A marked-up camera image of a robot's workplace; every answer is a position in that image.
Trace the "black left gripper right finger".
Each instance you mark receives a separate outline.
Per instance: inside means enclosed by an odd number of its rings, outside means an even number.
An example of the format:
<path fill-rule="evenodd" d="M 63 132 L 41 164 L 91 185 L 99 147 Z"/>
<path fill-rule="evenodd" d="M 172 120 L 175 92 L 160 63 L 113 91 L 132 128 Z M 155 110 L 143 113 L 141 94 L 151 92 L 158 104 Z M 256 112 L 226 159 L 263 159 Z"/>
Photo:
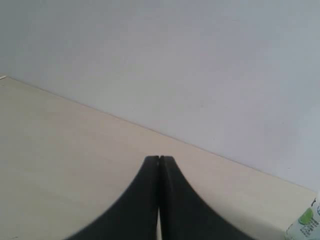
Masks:
<path fill-rule="evenodd" d="M 163 240 L 251 240 L 217 214 L 192 188 L 172 156 L 159 158 Z"/>

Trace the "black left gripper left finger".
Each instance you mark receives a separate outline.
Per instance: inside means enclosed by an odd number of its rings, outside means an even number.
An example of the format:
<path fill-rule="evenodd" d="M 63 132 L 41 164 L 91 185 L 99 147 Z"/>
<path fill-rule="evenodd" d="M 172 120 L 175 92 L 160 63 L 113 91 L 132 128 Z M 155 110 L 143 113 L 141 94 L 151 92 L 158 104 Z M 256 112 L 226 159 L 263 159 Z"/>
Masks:
<path fill-rule="evenodd" d="M 159 157 L 147 156 L 137 175 L 101 216 L 69 240 L 155 240 L 158 223 Z"/>

